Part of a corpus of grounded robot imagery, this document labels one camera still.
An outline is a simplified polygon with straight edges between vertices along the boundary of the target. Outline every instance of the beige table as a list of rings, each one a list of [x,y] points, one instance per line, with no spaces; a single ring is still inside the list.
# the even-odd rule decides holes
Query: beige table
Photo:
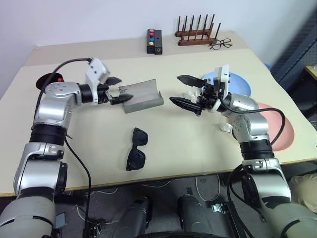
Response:
[[[255,100],[282,109],[291,121],[295,139],[288,149],[275,153],[280,162],[314,159],[317,151],[314,128],[245,43],[231,32],[222,33],[222,36],[228,35],[234,46],[217,52],[210,51],[207,46],[178,47],[174,37],[163,39],[162,56],[144,53],[145,44],[141,40],[122,40],[120,44],[115,41],[79,43],[34,50],[0,101],[0,195],[13,195],[14,174],[30,138],[39,92],[35,88],[36,80],[64,60],[91,55],[104,60],[112,75],[123,80],[121,85],[155,78],[164,97],[163,106],[130,114],[124,113],[122,105],[108,104],[84,105],[73,111],[68,134],[74,140],[70,144],[87,165],[94,186],[218,173],[239,165],[242,161],[239,144],[231,134],[217,128],[226,118],[207,112],[196,117],[168,99],[192,90],[176,79],[178,75],[202,77],[226,63],[230,64],[231,72],[248,81]],[[66,81],[84,83],[86,69],[87,64],[79,62],[63,67],[60,73]],[[117,87],[111,92],[118,94]],[[149,135],[148,144],[140,147],[147,159],[143,169],[127,172],[125,166],[134,127]],[[87,176],[68,149],[63,161],[68,163],[67,189],[86,187]]]

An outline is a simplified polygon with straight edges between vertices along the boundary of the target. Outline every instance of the pink plate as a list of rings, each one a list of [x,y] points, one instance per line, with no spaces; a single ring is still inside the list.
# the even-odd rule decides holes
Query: pink plate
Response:
[[[271,106],[259,103],[259,108],[272,108]],[[282,124],[282,118],[281,115],[278,112],[274,111],[267,111],[267,112],[261,112],[261,115],[265,117],[268,123],[268,134],[270,141],[272,141]],[[291,122],[286,118],[285,127],[280,135],[280,137],[277,139],[277,141],[272,145],[273,151],[280,151],[285,150],[286,148],[290,147],[291,144],[294,141],[294,129],[291,124]]]

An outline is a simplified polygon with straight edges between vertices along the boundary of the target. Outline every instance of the white wall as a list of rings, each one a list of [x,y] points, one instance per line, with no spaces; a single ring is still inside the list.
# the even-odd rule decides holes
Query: white wall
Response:
[[[36,45],[173,34],[179,15],[215,13],[273,64],[317,6],[316,0],[2,0],[0,98]]]

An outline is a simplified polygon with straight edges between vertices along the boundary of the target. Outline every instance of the small control box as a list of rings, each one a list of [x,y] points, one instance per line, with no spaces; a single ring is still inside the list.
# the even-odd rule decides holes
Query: small control box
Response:
[[[147,53],[155,55],[161,55],[163,53],[161,30],[148,29]]]

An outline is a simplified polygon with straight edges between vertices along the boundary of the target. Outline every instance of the gray plastic piece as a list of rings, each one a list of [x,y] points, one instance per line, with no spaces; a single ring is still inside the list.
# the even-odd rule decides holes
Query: gray plastic piece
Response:
[[[156,79],[119,87],[120,94],[131,94],[133,98],[123,103],[125,113],[132,113],[164,104],[157,89]]]

